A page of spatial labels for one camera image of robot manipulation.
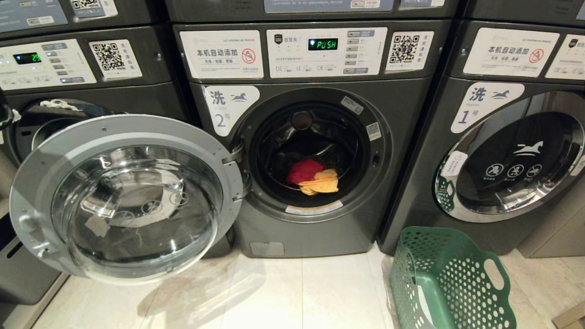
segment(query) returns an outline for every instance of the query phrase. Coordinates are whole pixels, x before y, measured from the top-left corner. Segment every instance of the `washing machine door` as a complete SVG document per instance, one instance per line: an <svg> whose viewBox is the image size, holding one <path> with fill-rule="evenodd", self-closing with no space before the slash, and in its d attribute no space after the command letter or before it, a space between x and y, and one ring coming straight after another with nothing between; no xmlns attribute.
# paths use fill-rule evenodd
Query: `washing machine door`
<svg viewBox="0 0 585 329"><path fill-rule="evenodd" d="M175 119L88 119L22 163L12 223L58 270L114 284L159 280L200 259L233 224L243 197L235 159Z"/></svg>
<svg viewBox="0 0 585 329"><path fill-rule="evenodd" d="M497 222L565 189L585 165L585 97L555 91L518 101L470 129L443 159L435 196L449 215Z"/></svg>

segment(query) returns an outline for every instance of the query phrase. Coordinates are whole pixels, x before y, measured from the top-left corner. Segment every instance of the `plastic basket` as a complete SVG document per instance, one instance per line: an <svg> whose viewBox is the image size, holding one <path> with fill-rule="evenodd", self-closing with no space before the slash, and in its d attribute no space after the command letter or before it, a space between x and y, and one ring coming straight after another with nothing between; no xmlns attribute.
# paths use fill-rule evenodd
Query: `plastic basket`
<svg viewBox="0 0 585 329"><path fill-rule="evenodd" d="M486 272L488 259L500 271L502 289L494 287ZM482 252L455 229L404 229L390 270L390 286L403 329L516 328L508 304L510 279L498 256Z"/></svg>

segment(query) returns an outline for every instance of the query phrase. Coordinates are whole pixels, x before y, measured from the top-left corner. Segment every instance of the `dryer control panel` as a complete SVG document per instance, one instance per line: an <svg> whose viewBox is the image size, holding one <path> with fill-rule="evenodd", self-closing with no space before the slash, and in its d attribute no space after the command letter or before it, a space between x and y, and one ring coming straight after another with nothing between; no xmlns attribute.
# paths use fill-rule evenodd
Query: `dryer control panel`
<svg viewBox="0 0 585 329"><path fill-rule="evenodd" d="M0 47L4 90L96 83L75 39Z"/></svg>
<svg viewBox="0 0 585 329"><path fill-rule="evenodd" d="M387 28L267 30L270 77L375 76Z"/></svg>

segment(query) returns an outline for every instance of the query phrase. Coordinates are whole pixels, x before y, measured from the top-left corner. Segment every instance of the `digital display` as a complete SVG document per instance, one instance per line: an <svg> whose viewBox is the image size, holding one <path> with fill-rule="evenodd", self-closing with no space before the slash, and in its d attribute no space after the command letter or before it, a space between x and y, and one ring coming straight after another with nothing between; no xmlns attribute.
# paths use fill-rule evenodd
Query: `digital display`
<svg viewBox="0 0 585 329"><path fill-rule="evenodd" d="M338 39L309 39L309 50L337 50Z"/></svg>
<svg viewBox="0 0 585 329"><path fill-rule="evenodd" d="M41 62L40 56L38 53L16 54L13 56L19 65Z"/></svg>

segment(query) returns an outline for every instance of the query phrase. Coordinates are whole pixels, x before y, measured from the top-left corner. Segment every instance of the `door glass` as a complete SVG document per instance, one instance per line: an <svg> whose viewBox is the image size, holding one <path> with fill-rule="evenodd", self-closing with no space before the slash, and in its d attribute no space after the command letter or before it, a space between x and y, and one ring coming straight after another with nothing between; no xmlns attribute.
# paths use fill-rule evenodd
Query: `door glass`
<svg viewBox="0 0 585 329"><path fill-rule="evenodd" d="M567 114L544 112L517 120L469 154L457 179L459 200L485 214L528 205L537 191L547 194L569 174L582 139L582 127Z"/></svg>
<svg viewBox="0 0 585 329"><path fill-rule="evenodd" d="M202 160L162 146L96 154L54 194L51 217L94 279L144 282L197 261L216 238L219 179Z"/></svg>

